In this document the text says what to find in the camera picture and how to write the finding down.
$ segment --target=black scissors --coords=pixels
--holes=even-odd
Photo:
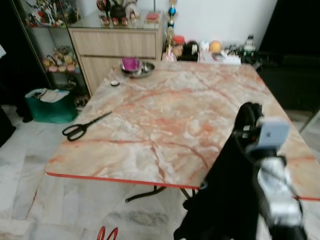
[[[73,142],[73,141],[76,141],[78,140],[79,138],[81,138],[83,135],[86,134],[87,132],[87,128],[89,126],[91,126],[92,124],[96,123],[97,121],[99,121],[100,119],[108,116],[109,114],[111,114],[111,112],[108,112],[94,120],[92,120],[91,122],[88,122],[86,124],[75,124],[75,125],[72,125],[72,126],[68,126],[66,129],[64,129],[62,131],[62,134],[64,136],[66,136],[66,138],[70,141],[70,142]]]

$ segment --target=green bag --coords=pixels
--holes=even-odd
[[[76,118],[78,113],[70,92],[56,102],[44,102],[34,97],[43,91],[43,88],[35,89],[25,95],[34,121],[63,124],[72,122]]]

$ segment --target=red handle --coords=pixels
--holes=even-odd
[[[100,231],[99,231],[99,233],[98,233],[98,237],[96,238],[96,240],[104,240],[105,234],[106,234],[106,227],[105,227],[105,226],[102,226],[102,227],[100,228]],[[110,232],[110,234],[109,234],[109,236],[106,238],[106,240],[110,240],[111,237],[112,237],[112,235],[113,235],[113,240],[116,240],[116,239],[117,239],[117,235],[118,235],[118,228],[117,228],[117,227],[114,228],[114,229]]]

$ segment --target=marble floor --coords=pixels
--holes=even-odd
[[[95,240],[102,225],[119,228],[119,240],[172,240],[185,198],[168,188],[150,198],[125,198],[150,186],[67,179],[44,174],[68,124],[23,123],[15,108],[2,107],[17,127],[0,148],[0,240]],[[308,113],[288,111],[297,128]],[[320,119],[302,134],[320,161]],[[310,240],[320,240],[320,203],[303,202]],[[259,221],[258,240],[269,240]]]

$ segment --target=table leg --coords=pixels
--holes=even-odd
[[[163,190],[165,190],[166,187],[165,186],[162,186],[162,187],[159,187],[157,189],[157,186],[154,186],[153,187],[153,191],[150,191],[150,192],[146,192],[146,193],[142,193],[142,194],[138,194],[138,195],[134,195],[132,197],[129,197],[125,200],[126,203],[129,203],[133,200],[136,200],[136,199],[140,199],[140,198],[145,198],[145,197],[150,197],[150,196],[153,196],[153,195],[156,195],[158,193],[161,193]]]
[[[189,195],[189,193],[187,193],[187,191],[183,188],[180,188],[181,192],[183,193],[183,195],[186,197],[186,199],[190,199],[191,196]]]

